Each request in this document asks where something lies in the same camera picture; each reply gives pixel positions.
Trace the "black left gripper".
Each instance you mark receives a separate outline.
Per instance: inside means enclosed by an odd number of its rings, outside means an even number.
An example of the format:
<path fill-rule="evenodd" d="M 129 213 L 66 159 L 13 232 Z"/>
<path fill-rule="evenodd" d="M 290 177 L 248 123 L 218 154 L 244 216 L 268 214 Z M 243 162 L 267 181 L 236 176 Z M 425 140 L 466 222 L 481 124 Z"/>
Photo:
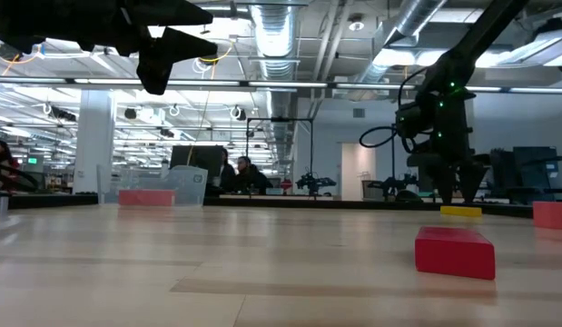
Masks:
<path fill-rule="evenodd" d="M 119 55 L 139 52 L 136 73 L 149 94 L 164 94 L 173 65 L 213 56 L 218 45 L 166 27 L 147 40 L 144 25 L 208 25 L 213 15 L 186 0 L 18 1 L 16 49 L 28 54 L 47 38 L 72 41 L 86 52 L 95 46 Z"/>

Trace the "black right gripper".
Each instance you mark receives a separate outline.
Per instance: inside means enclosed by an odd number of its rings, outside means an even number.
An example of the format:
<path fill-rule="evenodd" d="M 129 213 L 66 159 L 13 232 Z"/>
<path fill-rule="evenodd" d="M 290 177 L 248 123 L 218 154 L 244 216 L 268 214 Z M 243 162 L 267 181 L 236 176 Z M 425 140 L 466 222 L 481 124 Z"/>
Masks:
<path fill-rule="evenodd" d="M 470 147 L 465 102 L 476 95 L 467 89 L 449 94 L 418 93 L 406 104 L 406 138 L 411 140 L 410 154 L 437 154 L 444 163 L 464 164 L 458 169 L 458 188 L 465 203 L 472 203 L 490 165 L 488 154 L 476 154 Z M 444 164 L 421 167 L 431 180 L 444 204 L 451 204 L 456 173 Z"/>

